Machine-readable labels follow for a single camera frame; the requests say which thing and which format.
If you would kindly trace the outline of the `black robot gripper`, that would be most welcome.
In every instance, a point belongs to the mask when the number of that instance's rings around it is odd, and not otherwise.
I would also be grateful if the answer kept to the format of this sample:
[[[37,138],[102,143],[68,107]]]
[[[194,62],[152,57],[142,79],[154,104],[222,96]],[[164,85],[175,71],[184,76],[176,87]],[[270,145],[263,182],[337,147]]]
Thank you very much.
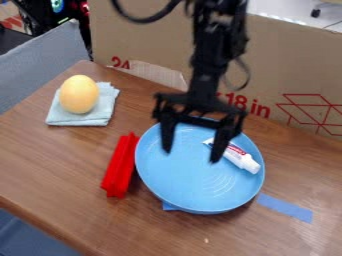
[[[226,63],[199,64],[192,62],[192,77],[188,90],[183,93],[154,95],[152,118],[160,124],[162,147],[170,153],[175,128],[179,123],[196,125],[215,130],[210,161],[216,163],[225,153],[230,140],[242,132],[246,111],[223,103],[218,97],[221,80],[227,80]]]

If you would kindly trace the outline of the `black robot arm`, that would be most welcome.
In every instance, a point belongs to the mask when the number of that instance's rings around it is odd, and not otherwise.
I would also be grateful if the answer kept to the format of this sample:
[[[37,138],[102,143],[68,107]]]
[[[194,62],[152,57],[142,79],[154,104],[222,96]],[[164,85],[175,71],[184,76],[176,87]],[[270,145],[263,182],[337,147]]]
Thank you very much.
[[[184,93],[158,93],[152,117],[160,125],[162,148],[172,149],[175,128],[187,123],[215,130],[210,161],[218,162],[229,142],[242,132],[247,112],[216,98],[226,83],[229,64],[235,62],[245,72],[242,60],[249,42],[246,31],[249,0],[194,0],[192,77]]]

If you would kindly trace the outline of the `black robot base with lights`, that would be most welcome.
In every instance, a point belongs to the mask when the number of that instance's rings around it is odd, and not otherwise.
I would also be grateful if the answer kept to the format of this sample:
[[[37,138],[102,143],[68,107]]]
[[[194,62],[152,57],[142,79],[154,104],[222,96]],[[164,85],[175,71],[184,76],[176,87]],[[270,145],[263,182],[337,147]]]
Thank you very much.
[[[87,0],[11,0],[19,9],[24,30],[36,37],[75,19],[88,55],[92,55],[90,8]]]

